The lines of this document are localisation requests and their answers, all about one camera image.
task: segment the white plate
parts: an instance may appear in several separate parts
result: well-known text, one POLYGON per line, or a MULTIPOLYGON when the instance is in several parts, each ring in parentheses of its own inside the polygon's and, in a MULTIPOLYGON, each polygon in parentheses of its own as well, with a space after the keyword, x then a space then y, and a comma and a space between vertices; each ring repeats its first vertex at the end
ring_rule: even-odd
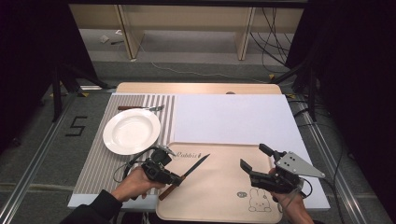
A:
POLYGON ((114 116, 106 125, 103 141, 108 149, 121 155, 132 155, 150 147, 158 138, 161 123, 145 109, 130 109, 114 116))

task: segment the fork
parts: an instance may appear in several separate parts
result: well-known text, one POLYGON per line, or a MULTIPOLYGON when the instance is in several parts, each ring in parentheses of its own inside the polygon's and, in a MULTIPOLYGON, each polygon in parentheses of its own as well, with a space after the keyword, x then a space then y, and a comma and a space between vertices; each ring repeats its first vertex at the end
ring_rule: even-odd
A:
POLYGON ((140 105, 119 105, 118 110, 127 110, 127 109, 147 109, 149 111, 160 111, 165 108, 165 105, 157 105, 151 107, 144 107, 140 105))

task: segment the plate rim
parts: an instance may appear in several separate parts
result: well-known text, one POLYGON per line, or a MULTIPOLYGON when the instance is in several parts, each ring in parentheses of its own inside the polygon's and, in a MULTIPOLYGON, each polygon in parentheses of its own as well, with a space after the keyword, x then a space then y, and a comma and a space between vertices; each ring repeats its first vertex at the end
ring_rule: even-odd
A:
POLYGON ((135 109, 128 109, 128 110, 122 111, 122 112, 118 113, 117 115, 113 116, 107 122, 107 124, 103 130, 102 138, 103 138, 103 142, 104 142, 106 148, 108 150, 112 151, 113 153, 116 153, 118 155, 134 155, 135 153, 139 153, 139 152, 143 151, 144 149, 146 149, 147 147, 150 147, 158 139, 160 132, 161 132, 161 122, 156 114, 154 114, 151 111, 148 111, 146 109, 135 108, 135 109), (132 117, 132 116, 136 116, 136 115, 148 118, 149 122, 151 123, 151 125, 153 127, 153 130, 150 135, 150 138, 152 137, 152 140, 148 141, 148 142, 150 142, 148 146, 143 147, 140 150, 133 151, 133 149, 128 149, 129 151, 133 151, 133 152, 128 152, 128 150, 127 150, 127 152, 123 153, 120 151, 120 147, 115 147, 116 146, 115 144, 110 144, 110 142, 112 142, 112 136, 111 136, 112 130, 114 129, 114 127, 117 126, 117 124, 121 120, 123 120, 125 118, 132 117))

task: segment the knife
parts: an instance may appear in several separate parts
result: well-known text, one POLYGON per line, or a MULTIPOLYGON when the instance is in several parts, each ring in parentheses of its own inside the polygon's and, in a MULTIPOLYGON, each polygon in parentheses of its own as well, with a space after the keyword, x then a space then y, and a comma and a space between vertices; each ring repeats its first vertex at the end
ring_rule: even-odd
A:
MULTIPOLYGON (((187 172, 186 174, 184 174, 183 176, 181 176, 181 179, 184 180, 189 174, 191 174, 192 171, 194 171, 204 160, 206 160, 206 158, 209 156, 210 154, 207 154, 206 156, 202 157, 200 160, 198 160, 198 162, 196 162, 187 172)), ((169 188, 164 191, 159 197, 158 199, 160 199, 160 201, 162 201, 163 199, 166 198, 166 196, 168 196, 177 186, 176 185, 171 185, 169 186, 169 188)))
POLYGON ((145 107, 140 105, 119 105, 118 110, 128 110, 128 109, 147 109, 149 111, 160 111, 165 108, 165 105, 158 105, 152 107, 145 107))

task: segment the striped placemat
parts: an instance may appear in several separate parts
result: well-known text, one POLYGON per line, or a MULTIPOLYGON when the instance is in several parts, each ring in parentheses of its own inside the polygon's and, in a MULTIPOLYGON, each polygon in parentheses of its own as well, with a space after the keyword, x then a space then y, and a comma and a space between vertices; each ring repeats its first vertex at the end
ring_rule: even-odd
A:
MULTIPOLYGON (((117 169, 130 161, 134 155, 115 154, 108 150, 103 142, 104 128, 115 115, 121 112, 117 109, 119 105, 165 105, 162 111, 153 112, 158 116, 162 127, 160 136, 154 144, 167 145, 172 137, 175 98, 175 95, 113 93, 73 193, 98 194, 102 189, 110 192, 119 184, 114 179, 122 180, 123 167, 118 171, 117 169)), ((145 160, 150 153, 143 155, 140 161, 145 160)), ((148 194, 156 193, 156 189, 148 192, 148 194)))

